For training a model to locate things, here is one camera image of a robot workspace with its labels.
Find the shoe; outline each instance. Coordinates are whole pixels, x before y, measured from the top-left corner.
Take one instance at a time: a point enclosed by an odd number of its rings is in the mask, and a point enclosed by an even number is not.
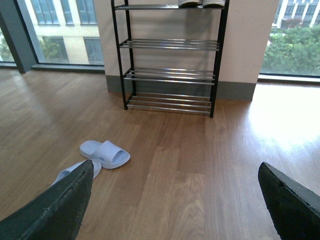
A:
[[[179,0],[178,7],[179,8],[191,8],[195,7],[200,3],[200,0]]]
[[[204,8],[224,7],[225,0],[202,0],[202,5]]]
[[[101,171],[101,163],[96,160],[96,159],[88,159],[92,161],[93,164],[93,179],[96,178],[96,176],[100,173]],[[83,164],[85,161],[82,162],[78,162],[75,165],[72,165],[70,167],[68,167],[67,169],[62,170],[61,172],[59,172],[58,176],[56,177],[56,179],[54,180],[54,182],[52,183],[55,184],[56,182],[58,182],[59,180],[63,179],[65,176],[67,176],[69,173],[71,173],[73,170],[75,170],[77,167],[79,167],[81,164]]]
[[[88,140],[80,145],[80,153],[86,158],[98,160],[104,169],[115,169],[130,159],[130,154],[110,141],[104,143]]]

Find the slipper strap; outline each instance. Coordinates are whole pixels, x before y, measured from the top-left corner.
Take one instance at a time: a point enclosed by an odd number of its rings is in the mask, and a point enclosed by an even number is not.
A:
[[[97,148],[97,150],[92,154],[92,157],[100,159],[106,164],[112,165],[115,156],[121,151],[123,150],[120,147],[107,140]]]

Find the white wall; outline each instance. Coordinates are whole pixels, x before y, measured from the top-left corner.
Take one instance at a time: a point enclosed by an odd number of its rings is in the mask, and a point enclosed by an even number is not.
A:
[[[123,4],[116,0],[116,5]],[[131,0],[132,4],[150,3]],[[178,0],[156,3],[176,4]],[[268,36],[278,0],[230,0],[224,42],[220,81],[256,83],[263,61]],[[118,58],[112,20],[111,2],[95,0],[106,75],[118,76]],[[125,11],[117,11],[120,38],[126,35]],[[218,10],[148,10],[131,11],[134,38],[153,39],[216,39],[220,14]],[[126,49],[123,70],[129,67]],[[150,68],[183,68],[212,70],[214,52],[185,50],[135,50],[135,65]]]

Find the building window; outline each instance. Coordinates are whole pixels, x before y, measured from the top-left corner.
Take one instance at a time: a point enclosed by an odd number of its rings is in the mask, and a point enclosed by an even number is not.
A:
[[[286,7],[286,10],[285,10],[285,16],[289,16],[291,17],[292,16],[292,13],[294,12],[294,9],[295,9],[295,6],[294,5],[288,5]]]
[[[64,14],[65,24],[73,25],[74,21],[72,19],[71,10],[68,0],[61,0],[62,10]]]
[[[99,38],[84,38],[86,53],[89,63],[92,65],[103,65],[101,44]]]
[[[310,27],[310,24],[311,24],[310,20],[303,20],[302,27],[308,28]]]
[[[59,24],[53,0],[31,0],[39,24]]]
[[[76,0],[81,24],[97,24],[93,0]]]
[[[306,11],[306,16],[313,16],[315,14],[317,5],[309,5],[308,10]]]
[[[306,8],[306,5],[299,5],[296,8],[295,16],[302,17],[302,15],[304,14],[305,8]]]
[[[279,13],[280,13],[280,10],[281,10],[281,4],[278,5],[278,8],[276,10],[276,13],[275,13],[275,17],[274,17],[274,20],[273,22],[276,24],[277,23],[277,19],[279,17]]]
[[[62,37],[42,37],[41,48],[46,63],[68,64],[68,54]]]

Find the slipper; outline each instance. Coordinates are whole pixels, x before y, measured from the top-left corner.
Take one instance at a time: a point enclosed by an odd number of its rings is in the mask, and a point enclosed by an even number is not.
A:
[[[95,177],[100,173],[101,171],[101,163],[96,160],[96,159],[90,159],[93,163],[93,179],[95,179]],[[78,162],[75,165],[68,167],[64,170],[62,170],[61,172],[59,172],[58,176],[56,177],[56,179],[54,180],[54,182],[52,183],[55,184],[56,182],[58,182],[59,180],[63,179],[65,176],[67,176],[69,173],[71,173],[73,170],[75,170],[77,167],[79,167],[82,163],[84,163],[85,161],[82,162]]]
[[[88,140],[80,145],[80,153],[89,159],[97,159],[104,169],[115,169],[130,159],[130,154],[110,141],[101,143]]]

